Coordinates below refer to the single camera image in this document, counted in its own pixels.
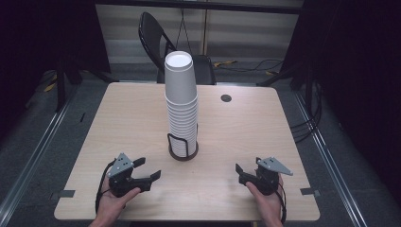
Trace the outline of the black metal stand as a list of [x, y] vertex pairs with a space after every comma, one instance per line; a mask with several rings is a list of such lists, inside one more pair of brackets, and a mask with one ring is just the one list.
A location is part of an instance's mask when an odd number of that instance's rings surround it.
[[64, 56], [57, 62], [57, 108], [56, 111], [59, 112], [66, 102], [65, 97], [65, 79], [73, 85], [78, 85], [82, 83], [82, 76], [79, 73], [78, 63], [72, 56]]
[[288, 69], [280, 71], [278, 74], [276, 74], [272, 78], [256, 83], [256, 86], [257, 87], [270, 87], [270, 86], [272, 86], [273, 83], [275, 83], [276, 81], [278, 81], [280, 79], [289, 78], [291, 75], [293, 75], [295, 72], [297, 72], [304, 66], [306, 66], [305, 61], [300, 61], [298, 63], [295, 63], [294, 65], [290, 66]]

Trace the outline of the white paper cup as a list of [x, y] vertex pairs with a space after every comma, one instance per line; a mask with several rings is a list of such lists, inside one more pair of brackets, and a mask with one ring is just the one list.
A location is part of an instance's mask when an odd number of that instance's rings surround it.
[[179, 105], [191, 102], [197, 95], [192, 56], [173, 51], [165, 59], [166, 98]]

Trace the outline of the metal floor rail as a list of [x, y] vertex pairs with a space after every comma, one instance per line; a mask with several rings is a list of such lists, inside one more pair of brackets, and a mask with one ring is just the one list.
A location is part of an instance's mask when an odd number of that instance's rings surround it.
[[295, 99], [302, 113], [305, 123], [309, 129], [309, 132], [313, 138], [314, 144], [316, 145], [323, 162], [327, 168], [327, 171], [332, 179], [334, 186], [340, 196], [342, 204], [347, 211], [347, 214], [352, 221], [354, 227], [368, 227], [367, 222], [362, 215], [359, 206], [352, 195], [347, 183], [343, 179], [342, 174], [335, 162], [329, 147], [327, 146], [323, 135], [321, 134], [318, 123], [312, 118], [312, 115], [308, 113], [306, 109], [306, 101], [299, 92], [294, 92]]
[[58, 108], [56, 93], [38, 93], [0, 150], [0, 226], [6, 226], [40, 166], [77, 89]]

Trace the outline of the person's left hand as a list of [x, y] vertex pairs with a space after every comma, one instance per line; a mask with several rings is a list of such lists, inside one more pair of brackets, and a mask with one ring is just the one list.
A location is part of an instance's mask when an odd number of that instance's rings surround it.
[[108, 222], [111, 224], [111, 227], [113, 227], [126, 204], [140, 192], [141, 190], [139, 188], [133, 188], [133, 190], [129, 191], [126, 195], [118, 198], [110, 190], [102, 189], [95, 219]]

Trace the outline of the person's right hand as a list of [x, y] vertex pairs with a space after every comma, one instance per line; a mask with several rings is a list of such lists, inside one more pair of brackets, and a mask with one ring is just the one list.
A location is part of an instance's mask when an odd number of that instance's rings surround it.
[[271, 194], [265, 196], [257, 189], [257, 187], [253, 183], [247, 182], [246, 186], [254, 196], [262, 220], [279, 219], [281, 221], [282, 203], [280, 199], [283, 196], [282, 188], [278, 187], [277, 192], [279, 193], [279, 195]]

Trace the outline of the black folding chair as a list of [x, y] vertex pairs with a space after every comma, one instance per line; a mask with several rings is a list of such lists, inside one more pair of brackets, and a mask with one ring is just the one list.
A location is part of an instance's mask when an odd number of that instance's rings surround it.
[[[140, 16], [138, 35], [149, 58], [157, 67], [157, 82], [164, 83], [165, 59], [169, 53], [177, 50], [176, 46], [149, 12], [143, 12]], [[217, 81], [210, 58], [205, 55], [192, 55], [192, 60], [196, 83], [215, 85]]]

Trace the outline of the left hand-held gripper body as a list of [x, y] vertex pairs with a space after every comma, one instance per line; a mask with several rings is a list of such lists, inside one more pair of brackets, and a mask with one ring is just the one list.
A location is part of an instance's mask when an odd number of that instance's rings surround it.
[[108, 173], [109, 187], [112, 193], [121, 198], [133, 188], [138, 187], [141, 192], [149, 191], [151, 178], [134, 179], [131, 174], [136, 167], [133, 167], [132, 160], [125, 154], [120, 153], [116, 158], [111, 170]]

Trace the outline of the dark curtain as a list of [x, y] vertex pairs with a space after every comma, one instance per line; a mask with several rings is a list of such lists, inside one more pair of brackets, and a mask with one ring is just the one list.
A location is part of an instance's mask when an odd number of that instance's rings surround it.
[[95, 1], [0, 0], [0, 137], [59, 61], [73, 83], [78, 69], [110, 70]]
[[284, 66], [312, 75], [401, 205], [401, 0], [304, 0]]

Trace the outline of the grey table bracket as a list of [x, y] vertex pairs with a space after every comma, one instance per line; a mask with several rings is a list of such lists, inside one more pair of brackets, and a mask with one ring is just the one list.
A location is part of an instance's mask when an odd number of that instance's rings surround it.
[[314, 197], [319, 197], [321, 195], [321, 192], [318, 189], [313, 189], [310, 187], [309, 188], [301, 188], [300, 191], [303, 196], [313, 195]]
[[75, 195], [74, 190], [61, 190], [58, 192], [53, 192], [50, 196], [52, 201], [58, 200], [60, 198], [73, 198]]

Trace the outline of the black overhead beam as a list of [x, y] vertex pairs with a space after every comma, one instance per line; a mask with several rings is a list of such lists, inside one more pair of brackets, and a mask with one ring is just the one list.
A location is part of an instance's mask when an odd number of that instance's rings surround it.
[[225, 11], [263, 12], [278, 14], [303, 14], [306, 9], [265, 5], [232, 4], [221, 2], [199, 2], [180, 0], [94, 0], [99, 5], [137, 6], [172, 9], [210, 9]]

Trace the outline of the black wire cup holder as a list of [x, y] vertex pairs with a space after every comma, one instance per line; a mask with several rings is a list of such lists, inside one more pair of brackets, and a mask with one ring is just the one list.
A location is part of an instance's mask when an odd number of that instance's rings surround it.
[[178, 161], [189, 161], [199, 151], [198, 126], [193, 127], [187, 135], [169, 133], [167, 135], [168, 152]]

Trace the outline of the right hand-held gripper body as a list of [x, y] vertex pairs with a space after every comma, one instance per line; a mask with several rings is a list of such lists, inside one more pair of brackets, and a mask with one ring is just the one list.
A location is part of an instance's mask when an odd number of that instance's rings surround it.
[[271, 195], [278, 190], [280, 174], [292, 176], [293, 172], [275, 157], [269, 157], [261, 159], [254, 175], [244, 171], [243, 177], [238, 176], [238, 182], [243, 185], [251, 182], [263, 195]]

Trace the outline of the stack of white cups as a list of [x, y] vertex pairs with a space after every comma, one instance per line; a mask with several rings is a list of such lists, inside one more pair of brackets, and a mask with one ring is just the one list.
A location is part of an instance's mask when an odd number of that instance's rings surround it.
[[198, 126], [198, 97], [191, 102], [179, 105], [166, 99], [168, 133], [187, 135], [189, 131]]

